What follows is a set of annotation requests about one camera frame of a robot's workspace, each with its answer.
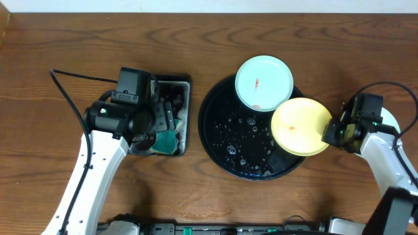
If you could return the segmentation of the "green yellow sponge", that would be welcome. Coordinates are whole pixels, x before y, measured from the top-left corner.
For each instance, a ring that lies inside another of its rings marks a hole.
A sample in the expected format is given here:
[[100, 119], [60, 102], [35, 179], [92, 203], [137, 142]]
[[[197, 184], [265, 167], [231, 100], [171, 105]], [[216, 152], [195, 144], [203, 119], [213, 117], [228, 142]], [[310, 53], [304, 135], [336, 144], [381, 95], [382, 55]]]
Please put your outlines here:
[[177, 156], [180, 153], [178, 127], [182, 126], [182, 121], [175, 119], [176, 127], [156, 134], [155, 143], [150, 148], [152, 154]]

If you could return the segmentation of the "light blue plate bottom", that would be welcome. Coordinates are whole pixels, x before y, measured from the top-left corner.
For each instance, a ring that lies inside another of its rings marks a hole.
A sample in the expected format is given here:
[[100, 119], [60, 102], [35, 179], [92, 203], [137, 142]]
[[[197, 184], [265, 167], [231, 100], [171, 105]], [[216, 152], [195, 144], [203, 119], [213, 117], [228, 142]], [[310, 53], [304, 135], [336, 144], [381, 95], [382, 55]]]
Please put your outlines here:
[[[343, 112], [343, 114], [340, 118], [340, 121], [343, 120], [345, 114], [346, 114], [346, 111]], [[382, 124], [390, 125], [390, 126], [394, 127], [398, 133], [401, 132], [400, 126], [399, 126], [396, 118], [390, 113], [390, 111], [388, 111], [384, 107], [382, 107], [382, 109], [381, 109], [381, 117], [383, 118]], [[360, 158], [364, 158], [360, 153], [350, 152], [346, 148], [344, 148], [344, 150], [348, 153], [353, 153], [353, 154], [359, 156]]]

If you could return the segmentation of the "yellow plate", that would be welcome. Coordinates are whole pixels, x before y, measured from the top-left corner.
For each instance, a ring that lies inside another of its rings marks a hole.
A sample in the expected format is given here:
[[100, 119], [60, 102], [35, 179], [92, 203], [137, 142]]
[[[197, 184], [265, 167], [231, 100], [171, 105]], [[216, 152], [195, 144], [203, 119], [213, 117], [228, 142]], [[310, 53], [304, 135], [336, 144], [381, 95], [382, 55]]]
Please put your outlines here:
[[329, 110], [314, 99], [289, 99], [272, 116], [272, 136], [288, 153], [301, 157], [316, 155], [329, 146], [322, 136], [331, 117]]

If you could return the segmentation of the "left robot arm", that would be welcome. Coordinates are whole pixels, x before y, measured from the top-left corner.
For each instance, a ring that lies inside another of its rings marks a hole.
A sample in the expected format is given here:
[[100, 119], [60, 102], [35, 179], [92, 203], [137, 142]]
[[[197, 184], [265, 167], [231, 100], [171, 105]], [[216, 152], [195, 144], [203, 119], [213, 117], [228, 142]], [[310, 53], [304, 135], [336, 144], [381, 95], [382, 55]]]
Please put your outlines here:
[[114, 175], [134, 137], [155, 130], [159, 111], [131, 102], [96, 101], [85, 112], [79, 156], [45, 234], [95, 234]]

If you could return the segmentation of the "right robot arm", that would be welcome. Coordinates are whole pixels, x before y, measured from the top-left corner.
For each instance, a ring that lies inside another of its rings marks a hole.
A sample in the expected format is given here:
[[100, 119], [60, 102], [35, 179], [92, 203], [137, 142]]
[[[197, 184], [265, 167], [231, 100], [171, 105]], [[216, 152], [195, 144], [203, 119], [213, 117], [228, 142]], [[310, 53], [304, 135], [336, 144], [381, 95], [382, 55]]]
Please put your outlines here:
[[330, 119], [323, 140], [368, 163], [382, 198], [365, 224], [334, 218], [332, 234], [405, 234], [417, 223], [417, 172], [406, 156], [399, 124], [390, 113], [373, 119]]

